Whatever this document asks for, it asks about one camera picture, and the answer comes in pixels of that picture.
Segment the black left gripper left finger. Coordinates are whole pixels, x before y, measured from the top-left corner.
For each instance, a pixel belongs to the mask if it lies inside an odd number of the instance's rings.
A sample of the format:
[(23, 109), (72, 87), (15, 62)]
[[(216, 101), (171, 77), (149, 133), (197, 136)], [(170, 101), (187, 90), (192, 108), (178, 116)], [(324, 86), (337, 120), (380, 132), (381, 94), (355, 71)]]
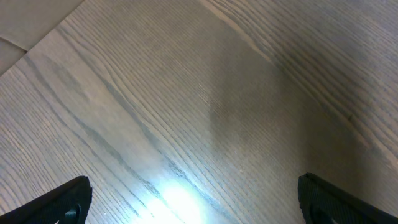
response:
[(78, 176), (29, 203), (1, 215), (1, 224), (85, 224), (93, 189), (87, 176)]

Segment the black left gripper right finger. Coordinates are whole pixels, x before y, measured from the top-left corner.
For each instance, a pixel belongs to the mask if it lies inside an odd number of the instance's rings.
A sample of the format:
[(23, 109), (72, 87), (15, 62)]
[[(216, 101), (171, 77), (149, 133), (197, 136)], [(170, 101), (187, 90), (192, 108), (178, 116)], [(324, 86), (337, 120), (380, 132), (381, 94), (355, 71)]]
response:
[(298, 200), (306, 224), (397, 224), (397, 217), (312, 173), (298, 178)]

